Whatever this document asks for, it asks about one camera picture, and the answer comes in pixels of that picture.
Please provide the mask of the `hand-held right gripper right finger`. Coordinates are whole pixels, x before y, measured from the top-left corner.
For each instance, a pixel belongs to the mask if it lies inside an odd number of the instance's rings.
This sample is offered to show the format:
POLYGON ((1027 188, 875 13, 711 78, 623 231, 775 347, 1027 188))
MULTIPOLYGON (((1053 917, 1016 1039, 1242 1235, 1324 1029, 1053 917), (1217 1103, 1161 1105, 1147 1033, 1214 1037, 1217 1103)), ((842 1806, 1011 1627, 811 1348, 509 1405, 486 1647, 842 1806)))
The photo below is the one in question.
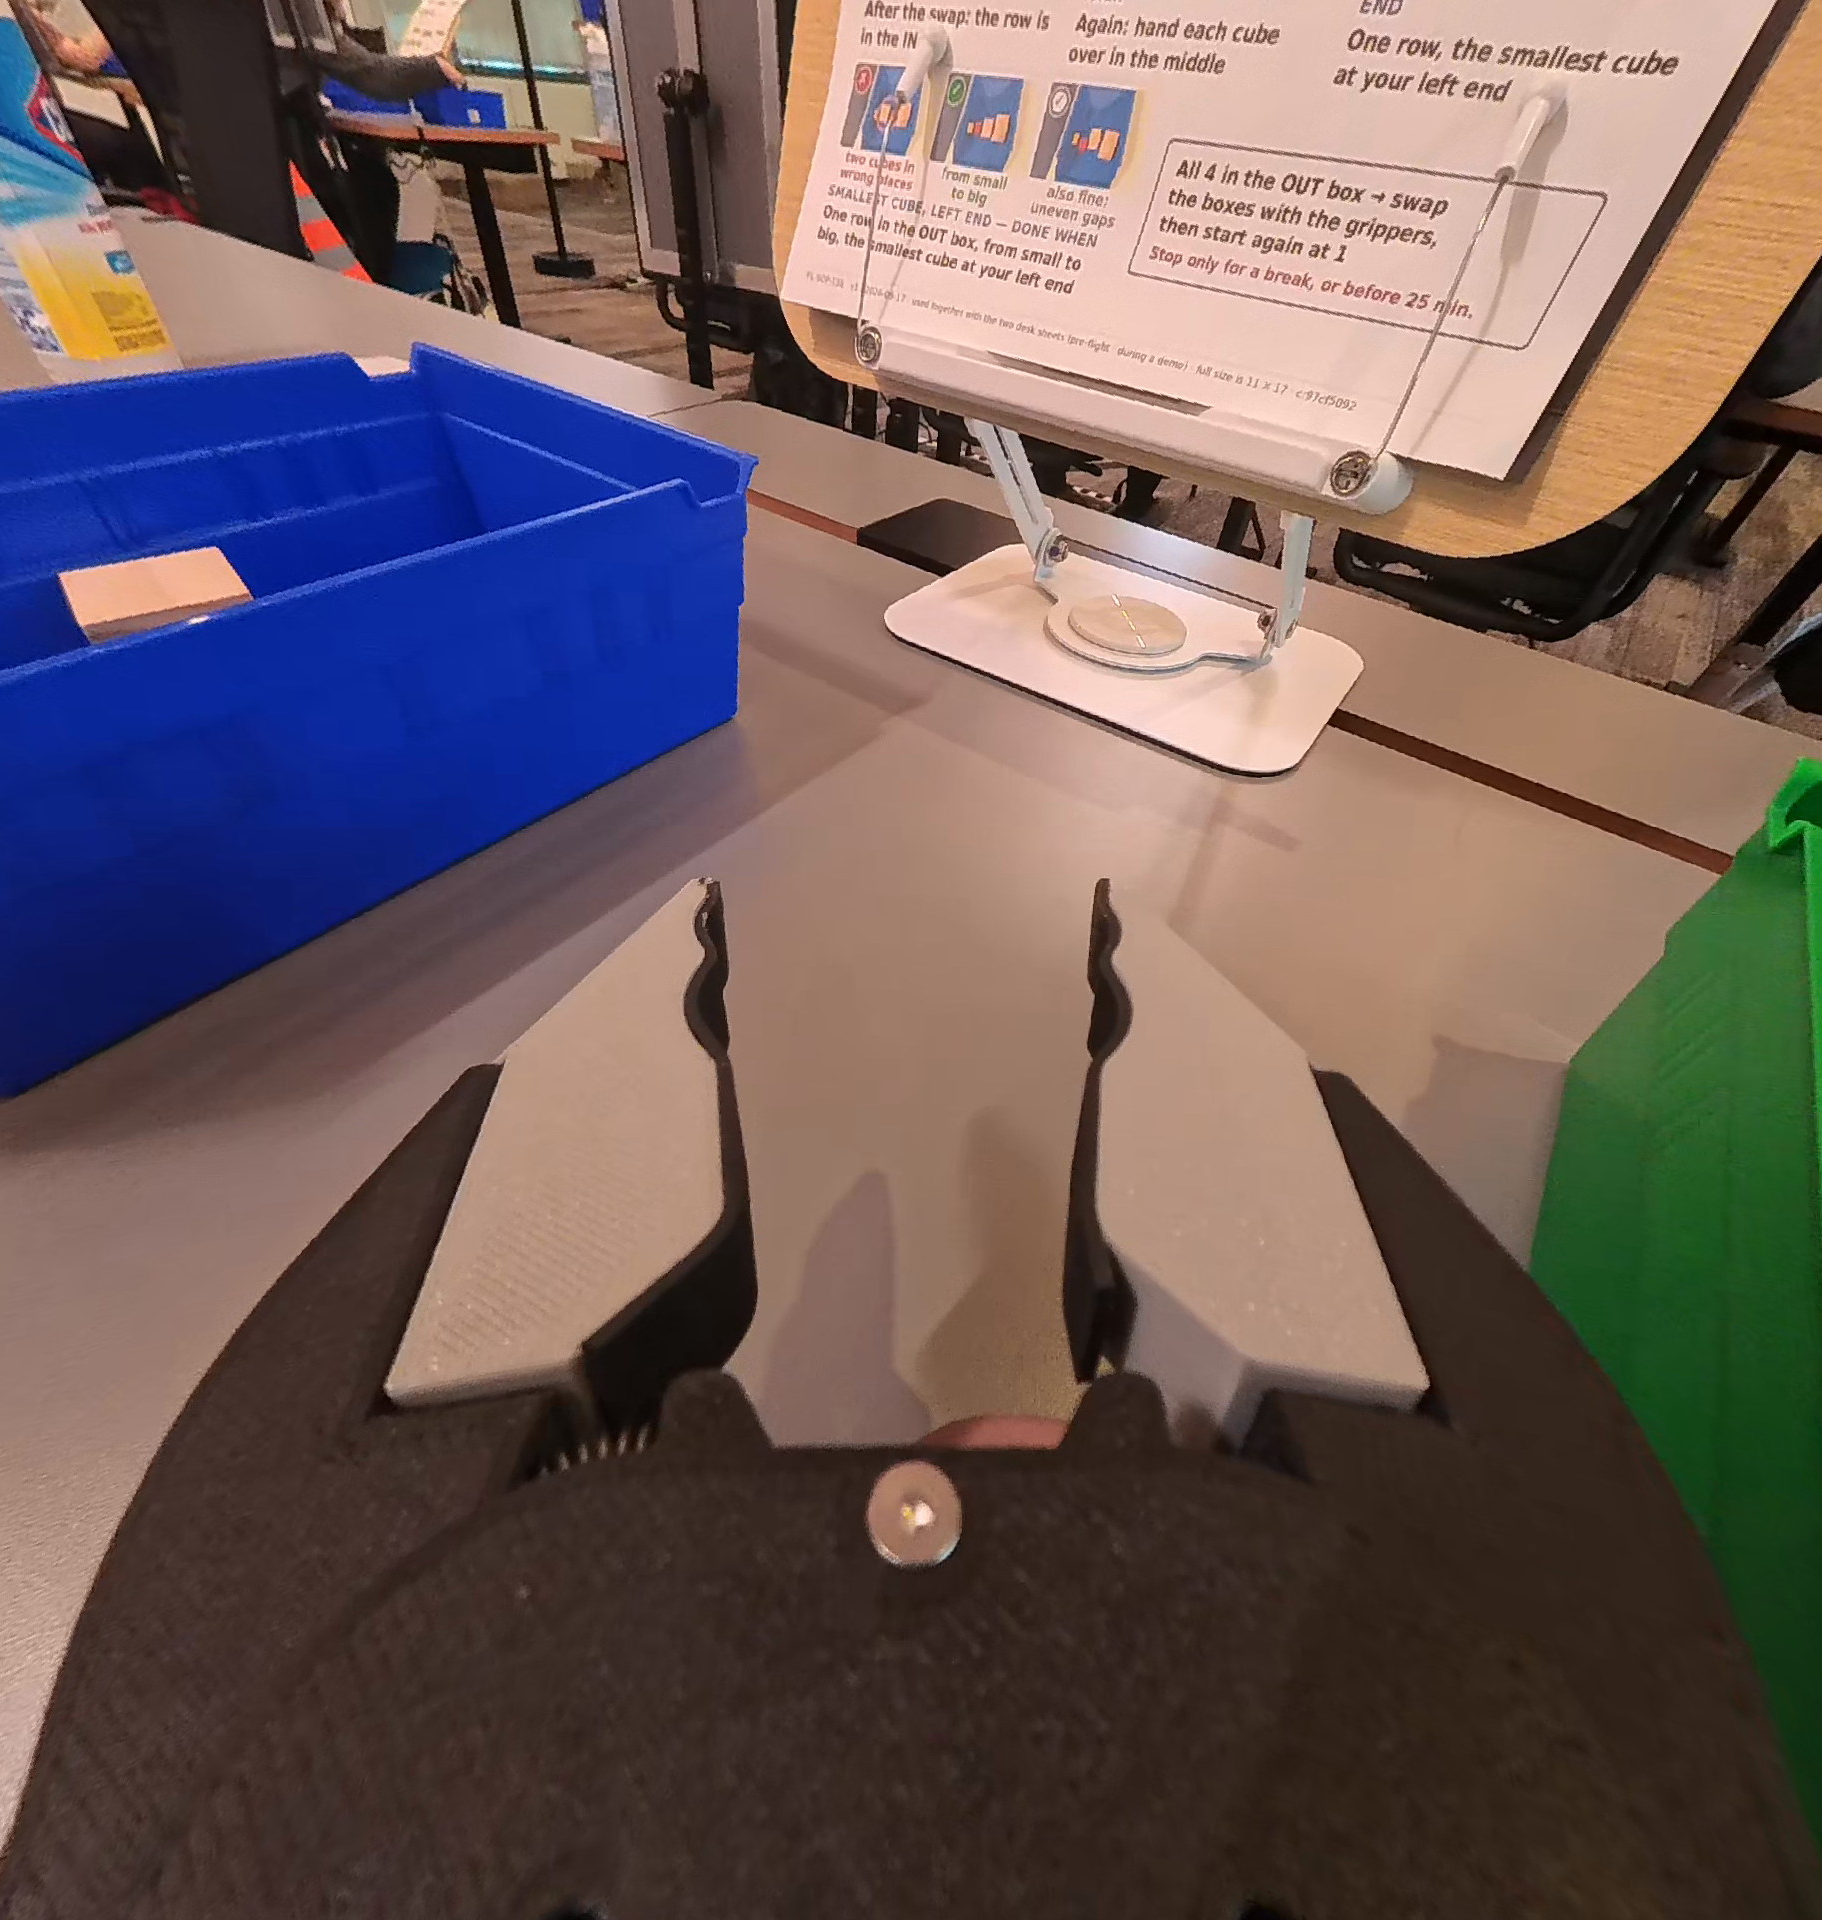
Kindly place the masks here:
POLYGON ((1151 1385, 1237 1449, 1272 1394, 1411 1412, 1430 1376, 1307 1052, 1161 920, 1094 885, 1073 1132, 1072 1374, 1151 1385))

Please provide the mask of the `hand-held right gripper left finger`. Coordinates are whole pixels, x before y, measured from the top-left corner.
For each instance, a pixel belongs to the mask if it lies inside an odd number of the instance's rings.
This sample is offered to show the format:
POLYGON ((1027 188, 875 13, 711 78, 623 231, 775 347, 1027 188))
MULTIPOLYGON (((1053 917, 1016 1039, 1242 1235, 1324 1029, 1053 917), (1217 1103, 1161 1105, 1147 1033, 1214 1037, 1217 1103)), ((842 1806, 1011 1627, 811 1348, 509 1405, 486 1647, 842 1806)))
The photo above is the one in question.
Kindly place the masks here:
POLYGON ((724 893, 693 878, 500 1058, 386 1379, 655 1412, 758 1306, 724 893))

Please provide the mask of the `green plastic bin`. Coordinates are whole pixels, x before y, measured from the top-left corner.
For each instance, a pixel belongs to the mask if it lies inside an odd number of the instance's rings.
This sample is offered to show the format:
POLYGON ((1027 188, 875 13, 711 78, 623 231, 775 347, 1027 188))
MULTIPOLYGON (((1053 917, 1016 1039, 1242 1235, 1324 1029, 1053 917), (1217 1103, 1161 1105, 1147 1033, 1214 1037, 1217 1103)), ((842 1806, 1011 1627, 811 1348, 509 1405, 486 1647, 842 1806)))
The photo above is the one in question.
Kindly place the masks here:
POLYGON ((1822 762, 1565 1071, 1529 1273, 1704 1538, 1822 1856, 1822 762))

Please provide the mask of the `blue plastic bin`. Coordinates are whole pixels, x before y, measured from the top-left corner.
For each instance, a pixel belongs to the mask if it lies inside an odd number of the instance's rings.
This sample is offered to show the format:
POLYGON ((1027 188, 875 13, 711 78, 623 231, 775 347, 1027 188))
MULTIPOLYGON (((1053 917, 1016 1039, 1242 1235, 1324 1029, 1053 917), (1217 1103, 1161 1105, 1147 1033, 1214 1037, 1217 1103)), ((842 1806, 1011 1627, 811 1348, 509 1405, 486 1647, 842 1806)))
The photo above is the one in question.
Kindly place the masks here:
POLYGON ((752 473, 432 347, 0 394, 0 1096, 730 723, 752 473), (83 638, 197 547, 251 604, 83 638))

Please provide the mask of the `large natural wooden cube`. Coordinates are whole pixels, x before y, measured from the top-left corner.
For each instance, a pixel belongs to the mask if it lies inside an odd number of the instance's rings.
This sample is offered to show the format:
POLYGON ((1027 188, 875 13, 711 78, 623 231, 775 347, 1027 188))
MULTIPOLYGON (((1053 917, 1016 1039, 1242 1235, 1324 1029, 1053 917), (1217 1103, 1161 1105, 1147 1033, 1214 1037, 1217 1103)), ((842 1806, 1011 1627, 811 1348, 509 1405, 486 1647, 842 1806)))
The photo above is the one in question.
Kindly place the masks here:
POLYGON ((108 645, 251 604, 251 588, 216 545, 63 569, 56 582, 81 636, 108 645))

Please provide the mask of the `grey desk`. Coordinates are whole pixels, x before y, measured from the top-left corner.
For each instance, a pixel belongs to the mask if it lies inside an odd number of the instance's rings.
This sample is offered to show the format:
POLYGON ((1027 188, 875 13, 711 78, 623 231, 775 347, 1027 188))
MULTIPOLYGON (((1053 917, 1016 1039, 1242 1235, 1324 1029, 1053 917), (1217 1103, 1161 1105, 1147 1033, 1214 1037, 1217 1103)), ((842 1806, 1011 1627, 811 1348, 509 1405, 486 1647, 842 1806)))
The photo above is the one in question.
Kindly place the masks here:
POLYGON ((1076 1380, 1094 888, 1165 925, 1153 819, 975 685, 965 740, 884 708, 878 594, 752 548, 728 723, 2 1096, 58 1158, 0 1434, 115 1527, 0 1916, 1822 1916, 1664 1468, 1347 1077, 1425 1398, 1191 1451, 1076 1380), (740 1347, 393 1405, 501 1055, 693 880, 740 1347))

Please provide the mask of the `instruction sheet on stand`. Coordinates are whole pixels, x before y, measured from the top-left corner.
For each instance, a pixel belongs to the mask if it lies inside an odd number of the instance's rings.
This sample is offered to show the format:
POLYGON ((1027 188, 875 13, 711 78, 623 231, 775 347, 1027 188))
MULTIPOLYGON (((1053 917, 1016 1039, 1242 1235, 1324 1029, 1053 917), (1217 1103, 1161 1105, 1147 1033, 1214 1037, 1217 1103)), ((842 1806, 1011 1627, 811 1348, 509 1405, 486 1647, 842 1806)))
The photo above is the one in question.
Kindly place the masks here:
POLYGON ((801 5, 773 262, 785 319, 828 375, 965 421, 1007 543, 891 604, 889 634, 1234 777, 1295 771, 1361 674, 1302 630, 1318 520, 1439 558, 1496 558, 1581 532, 1672 469, 1738 390, 1822 260, 1822 5, 1799 5, 1745 105, 1705 144, 1633 284, 1505 480, 1383 452, 1324 465, 1307 439, 1066 382, 782 297, 808 163, 793 103, 821 109, 837 5, 801 5))

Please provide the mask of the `orange traffic cone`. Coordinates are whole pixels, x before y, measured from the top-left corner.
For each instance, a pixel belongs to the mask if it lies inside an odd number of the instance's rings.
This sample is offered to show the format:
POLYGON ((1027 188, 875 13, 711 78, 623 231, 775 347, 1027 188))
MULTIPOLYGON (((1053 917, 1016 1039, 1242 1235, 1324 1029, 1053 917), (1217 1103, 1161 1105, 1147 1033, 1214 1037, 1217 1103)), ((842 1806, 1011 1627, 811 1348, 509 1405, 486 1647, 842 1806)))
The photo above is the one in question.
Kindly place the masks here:
POLYGON ((288 178, 297 218, 297 231, 301 244, 310 260, 331 273, 356 282, 372 284, 372 276, 366 266, 360 262, 358 254, 349 249, 344 232, 333 225, 324 204, 317 200, 310 185, 306 183, 300 168, 289 163, 288 178))

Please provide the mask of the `black perforated stand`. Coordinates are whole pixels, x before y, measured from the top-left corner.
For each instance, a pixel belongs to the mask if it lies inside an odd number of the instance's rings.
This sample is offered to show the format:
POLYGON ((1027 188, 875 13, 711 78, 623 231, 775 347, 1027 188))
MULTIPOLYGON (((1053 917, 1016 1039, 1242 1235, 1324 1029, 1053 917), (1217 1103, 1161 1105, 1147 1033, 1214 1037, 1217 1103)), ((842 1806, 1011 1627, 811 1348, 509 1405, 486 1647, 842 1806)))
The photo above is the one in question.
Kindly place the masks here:
POLYGON ((716 330, 709 316, 711 278, 705 268, 697 166, 697 133, 703 133, 709 105, 707 85, 697 68, 668 66, 658 75, 655 92, 676 249, 678 330, 689 382, 711 390, 716 330))

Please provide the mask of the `printed instruction sheet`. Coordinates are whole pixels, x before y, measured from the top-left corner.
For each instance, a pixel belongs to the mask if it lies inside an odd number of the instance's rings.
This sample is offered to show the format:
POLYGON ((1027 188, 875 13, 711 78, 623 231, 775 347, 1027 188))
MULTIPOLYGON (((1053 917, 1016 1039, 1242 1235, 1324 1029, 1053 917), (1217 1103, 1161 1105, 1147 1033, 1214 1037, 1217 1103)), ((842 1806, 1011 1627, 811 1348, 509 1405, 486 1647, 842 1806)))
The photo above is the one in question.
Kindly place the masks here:
POLYGON ((837 5, 782 297, 1505 480, 1799 5, 837 5))

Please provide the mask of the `small wooden table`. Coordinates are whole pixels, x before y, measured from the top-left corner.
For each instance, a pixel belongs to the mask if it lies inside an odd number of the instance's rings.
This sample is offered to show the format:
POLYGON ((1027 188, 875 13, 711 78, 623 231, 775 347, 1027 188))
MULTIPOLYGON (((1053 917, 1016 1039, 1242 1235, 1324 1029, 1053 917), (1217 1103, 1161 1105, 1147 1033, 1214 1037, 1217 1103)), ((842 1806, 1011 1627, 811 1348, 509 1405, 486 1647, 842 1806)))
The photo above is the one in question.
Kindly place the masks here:
POLYGON ((395 113, 346 113, 328 109, 324 123, 337 134, 364 137, 398 150, 455 165, 466 180, 466 200, 498 325, 522 329, 516 288, 496 204, 491 174, 550 177, 547 152, 559 134, 543 129, 440 127, 395 113))

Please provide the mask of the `small blue bin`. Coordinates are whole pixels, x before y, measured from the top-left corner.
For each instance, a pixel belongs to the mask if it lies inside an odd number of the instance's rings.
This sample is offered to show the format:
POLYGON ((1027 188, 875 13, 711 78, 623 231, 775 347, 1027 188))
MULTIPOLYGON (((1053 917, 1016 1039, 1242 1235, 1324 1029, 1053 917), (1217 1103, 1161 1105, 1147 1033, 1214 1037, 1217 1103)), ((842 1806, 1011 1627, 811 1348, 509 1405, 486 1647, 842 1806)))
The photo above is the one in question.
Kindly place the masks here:
POLYGON ((387 103, 325 78, 322 101, 340 114, 405 119, 425 129, 505 133, 504 99, 487 89, 440 86, 409 101, 387 103))

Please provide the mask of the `white blue wipes canister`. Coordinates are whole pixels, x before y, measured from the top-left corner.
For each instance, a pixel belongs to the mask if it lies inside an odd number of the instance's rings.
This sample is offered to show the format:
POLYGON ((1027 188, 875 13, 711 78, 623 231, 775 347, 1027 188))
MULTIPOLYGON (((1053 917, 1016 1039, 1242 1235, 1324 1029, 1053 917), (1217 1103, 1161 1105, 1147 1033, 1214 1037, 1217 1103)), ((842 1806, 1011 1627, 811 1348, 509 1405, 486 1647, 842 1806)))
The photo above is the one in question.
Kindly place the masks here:
POLYGON ((0 302, 52 381, 177 373, 60 96, 0 3, 0 302))

